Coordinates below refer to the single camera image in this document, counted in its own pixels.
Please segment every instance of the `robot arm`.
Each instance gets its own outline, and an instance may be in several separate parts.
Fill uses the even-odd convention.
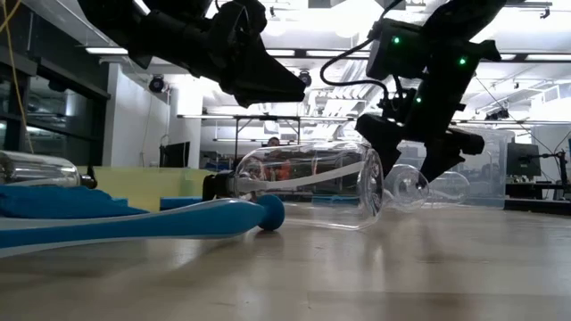
[[[257,0],[224,3],[212,19],[205,18],[211,0],[144,1],[151,9],[148,14],[132,0],[79,0],[79,4],[89,21],[128,49],[129,57],[143,68],[154,56],[160,57],[196,77],[218,82],[244,107],[303,99],[303,82],[266,53],[260,37],[267,24],[265,7]],[[387,8],[401,1],[394,0]],[[418,89],[398,86],[399,98],[392,100],[385,90],[378,105],[383,115],[365,114],[357,121],[357,130],[379,153],[385,175],[399,158],[397,145],[402,140],[424,143],[421,172],[429,182],[463,161],[461,152],[482,152],[481,136],[449,125],[454,113],[465,107],[460,100],[480,60],[501,59],[493,41],[472,44],[469,39],[508,1],[518,0],[450,0],[423,27],[384,19],[383,14],[368,42],[358,46],[372,43],[370,78],[422,80]]]
[[[204,18],[211,0],[145,3],[148,14],[132,0],[79,0],[87,19],[142,68],[162,58],[218,82],[244,107],[303,100],[303,82],[265,50],[260,33],[267,21],[258,1],[224,3],[212,19]]]
[[[456,111],[466,107],[462,96],[482,59],[501,60],[492,40],[469,42],[498,14],[506,0],[450,0],[423,27],[382,19],[369,34],[372,41],[367,75],[421,79],[418,89],[403,90],[404,98],[385,97],[382,116],[365,114],[356,129],[379,153],[385,175],[398,160],[402,140],[424,143],[426,158],[420,169],[428,182],[480,154],[481,136],[449,128]]]

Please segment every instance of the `fluorescent light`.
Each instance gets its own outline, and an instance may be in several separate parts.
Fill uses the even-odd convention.
[[[308,50],[308,57],[327,57],[333,58],[339,54],[344,53],[342,50]],[[369,51],[358,51],[356,53],[351,53],[347,58],[368,58]]]
[[[472,124],[472,125],[569,125],[571,121],[552,121],[552,120],[471,120],[471,119],[453,119],[451,122],[456,124]]]
[[[370,52],[358,51],[356,53],[351,53],[348,57],[350,58],[368,58]]]
[[[571,61],[571,54],[530,54],[527,56],[528,61]]]
[[[279,49],[268,49],[268,54],[271,56],[287,56],[293,57],[295,55],[294,50],[279,50]]]
[[[504,60],[514,60],[516,56],[514,54],[502,54],[501,59]]]
[[[90,54],[128,54],[127,49],[121,47],[87,47],[86,51]]]
[[[340,50],[308,50],[307,55],[309,57],[336,57],[339,54],[344,53]]]
[[[146,4],[143,2],[143,0],[133,0],[133,2],[137,5],[137,7],[145,14],[149,14],[149,12],[151,12],[151,10],[149,9],[148,6],[146,6]]]
[[[234,119],[232,115],[180,115],[188,119]]]
[[[234,143],[236,140],[238,142],[251,142],[251,143],[252,142],[255,143],[255,142],[259,141],[258,139],[243,139],[243,138],[238,138],[238,139],[235,139],[235,138],[214,138],[214,139],[212,139],[212,142]]]
[[[316,121],[349,121],[354,120],[349,117],[300,117],[300,120],[316,120]]]

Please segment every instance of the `table surface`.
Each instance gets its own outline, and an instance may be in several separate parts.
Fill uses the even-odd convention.
[[[571,220],[386,212],[367,230],[104,243],[0,259],[0,320],[569,320]]]

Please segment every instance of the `black cable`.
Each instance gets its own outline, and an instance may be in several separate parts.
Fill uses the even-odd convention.
[[[355,80],[355,81],[336,82],[336,81],[327,80],[325,78],[325,70],[327,68],[331,67],[332,64],[339,62],[340,60],[347,57],[348,55],[359,51],[360,49],[364,48],[365,46],[367,46],[371,42],[373,42],[373,39],[367,39],[362,44],[356,45],[353,48],[347,50],[346,52],[341,53],[341,54],[337,55],[336,57],[332,58],[331,60],[329,60],[328,62],[326,62],[323,65],[323,67],[321,67],[321,70],[319,71],[319,77],[321,78],[321,80],[325,84],[330,85],[330,86],[353,86],[353,85],[365,85],[365,84],[377,85],[377,86],[380,86],[381,88],[383,88],[384,99],[387,100],[389,97],[389,90],[387,89],[386,85],[380,81],[372,80],[372,79],[363,79],[363,80]]]
[[[394,7],[396,7],[397,5],[399,5],[403,0],[394,0],[391,2],[391,4],[389,4],[386,9],[383,10],[383,13],[381,13],[381,18],[379,19],[379,21],[381,21],[387,13],[389,13],[392,9],[394,9]]]
[[[488,90],[488,88],[484,85],[484,83],[480,80],[480,78],[475,77],[475,79],[480,83],[480,85],[482,85],[482,87],[483,87],[484,90],[488,93],[488,95],[489,95],[499,106],[501,106],[500,102],[498,102],[498,100],[496,99],[496,97],[490,92],[490,90]],[[520,124],[520,123],[517,121],[517,119],[515,119],[513,116],[511,116],[511,114],[509,114],[509,112],[508,112],[508,115],[509,115],[514,121],[516,121],[516,123],[517,123],[522,129],[524,129],[524,131],[526,131],[527,134],[529,134],[533,139],[535,139],[535,140],[537,141],[537,143],[539,143],[541,146],[545,147],[545,149],[548,150],[548,152],[554,153],[549,147],[547,147],[544,143],[542,143],[541,140],[537,139],[537,137],[534,136],[534,134],[532,134],[532,131],[531,131],[531,130],[525,128],[524,125]],[[563,142],[565,141],[565,138],[563,138],[563,140],[561,141],[561,143],[558,144],[558,146],[556,147],[556,149],[557,149],[561,144],[563,144]],[[558,172],[559,172],[559,176],[561,177],[561,168],[560,168],[560,166],[559,166],[559,161],[557,160],[557,158],[555,158],[555,163],[557,164],[557,170],[558,170]],[[545,177],[547,177],[548,179],[553,180],[553,178],[548,177],[547,175],[545,175],[545,173],[543,173],[543,175],[544,175]]]
[[[394,85],[396,86],[396,92],[399,94],[399,99],[404,100],[404,94],[402,93],[402,84],[399,76],[393,75]]]
[[[381,14],[381,17],[379,18],[377,23],[382,21],[383,18],[386,16],[386,14],[389,13],[389,11],[391,11],[394,7],[399,5],[402,1],[403,0],[394,0],[391,4],[389,4],[386,7],[386,9],[383,10],[383,13]],[[355,81],[336,82],[336,81],[327,80],[325,78],[325,70],[327,68],[331,67],[332,64],[339,62],[340,60],[342,60],[343,58],[346,58],[350,54],[353,54],[353,53],[361,50],[362,48],[364,48],[365,46],[367,46],[368,44],[373,42],[373,40],[374,39],[369,38],[369,39],[365,40],[363,43],[361,43],[360,45],[356,45],[353,48],[347,50],[346,52],[341,53],[341,54],[337,55],[336,57],[330,59],[328,62],[326,62],[323,65],[323,67],[321,67],[321,70],[319,71],[319,77],[321,78],[321,80],[326,85],[330,85],[330,86],[353,86],[353,85],[366,85],[366,84],[380,86],[383,89],[383,100],[388,100],[389,99],[389,90],[385,84],[383,84],[382,82],[380,82],[378,80],[363,79],[363,80],[355,80]]]
[[[561,139],[561,141],[559,142],[559,144],[557,144],[557,146],[555,147],[555,149],[553,151],[557,152],[557,149],[561,146],[561,144],[563,144],[563,142],[565,142],[565,140],[569,137],[570,134],[571,134],[571,130],[569,130],[569,132],[565,135],[565,137],[563,137],[563,139]]]

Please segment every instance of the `blue object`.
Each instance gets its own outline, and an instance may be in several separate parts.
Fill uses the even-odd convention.
[[[161,210],[172,210],[202,202],[200,196],[191,197],[161,197]]]
[[[117,202],[121,205],[125,205],[128,206],[128,198],[124,198],[124,197],[113,197],[113,201]]]
[[[258,224],[261,229],[274,231],[284,224],[286,208],[279,197],[266,194],[258,198],[258,204],[266,208],[266,212],[268,213],[260,224]]]
[[[256,226],[275,230],[284,221],[284,213],[282,202],[267,195],[260,198],[260,204],[221,199],[158,213],[108,218],[0,218],[0,257],[132,238],[233,237]]]
[[[146,212],[84,186],[0,185],[0,215],[7,218],[108,218]]]
[[[337,195],[331,195],[331,196],[325,196],[325,195],[320,195],[320,196],[313,196],[311,198],[312,202],[317,202],[317,203],[333,203],[333,204],[359,204],[360,200],[359,197],[356,196],[337,196]]]

